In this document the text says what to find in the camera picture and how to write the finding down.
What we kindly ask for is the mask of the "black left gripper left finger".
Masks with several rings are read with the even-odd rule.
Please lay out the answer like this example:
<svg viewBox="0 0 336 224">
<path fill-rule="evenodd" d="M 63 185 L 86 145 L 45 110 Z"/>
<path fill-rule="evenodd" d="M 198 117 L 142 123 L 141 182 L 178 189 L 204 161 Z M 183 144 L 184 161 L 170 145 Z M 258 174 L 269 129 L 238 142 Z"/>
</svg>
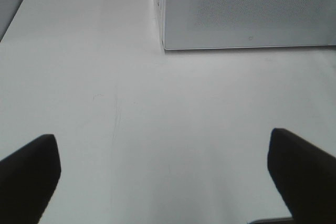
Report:
<svg viewBox="0 0 336 224">
<path fill-rule="evenodd" d="M 39 223 L 60 175 L 52 134 L 39 136 L 1 160 L 1 223 Z"/>
</svg>

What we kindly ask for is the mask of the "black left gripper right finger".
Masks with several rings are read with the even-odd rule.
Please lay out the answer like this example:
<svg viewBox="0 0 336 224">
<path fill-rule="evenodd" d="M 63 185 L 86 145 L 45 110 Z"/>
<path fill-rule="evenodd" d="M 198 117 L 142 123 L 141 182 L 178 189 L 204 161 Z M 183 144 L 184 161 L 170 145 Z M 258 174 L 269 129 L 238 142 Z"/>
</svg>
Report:
<svg viewBox="0 0 336 224">
<path fill-rule="evenodd" d="M 335 157 L 273 129 L 267 168 L 295 223 L 335 223 Z"/>
</svg>

